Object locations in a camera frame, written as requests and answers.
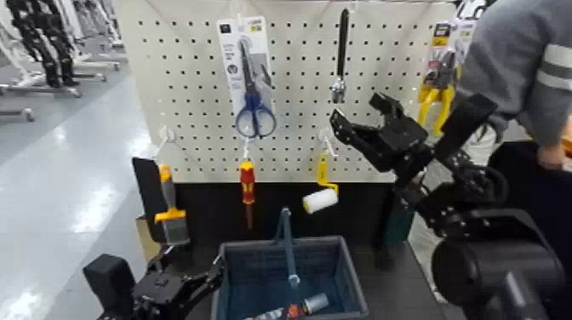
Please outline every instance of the hand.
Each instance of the hand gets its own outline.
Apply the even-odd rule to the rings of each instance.
[[[538,149],[538,164],[547,170],[560,170],[566,159],[564,146],[541,146]]]

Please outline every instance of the blue basket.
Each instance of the blue basket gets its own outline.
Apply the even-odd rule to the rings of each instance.
[[[284,242],[223,243],[226,263],[214,294],[212,320],[243,320],[325,293],[329,306],[307,320],[363,319],[368,307],[343,237],[308,237],[293,241],[298,289],[289,283]]]

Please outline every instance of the yellow roller handle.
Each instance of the yellow roller handle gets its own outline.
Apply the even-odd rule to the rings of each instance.
[[[317,183],[320,186],[334,189],[335,194],[340,192],[338,185],[328,183],[328,153],[320,154],[320,161],[317,163]]]

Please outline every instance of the gray floor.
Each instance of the gray floor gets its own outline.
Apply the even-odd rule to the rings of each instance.
[[[0,108],[37,112],[36,123],[0,123],[1,319],[45,318],[92,246],[136,241],[127,222],[106,229],[140,214],[129,160],[151,142],[134,80],[124,68],[82,90],[82,99],[0,97]],[[138,247],[126,252],[142,266]]]

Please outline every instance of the scissors blade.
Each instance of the scissors blade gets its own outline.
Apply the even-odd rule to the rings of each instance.
[[[240,47],[240,55],[241,61],[243,63],[243,75],[244,75],[244,84],[246,85],[246,92],[254,93],[256,92],[255,81],[252,78],[252,71],[250,69],[250,59],[249,59],[249,51],[247,49],[248,44],[245,43],[245,40],[240,40],[238,43]]]

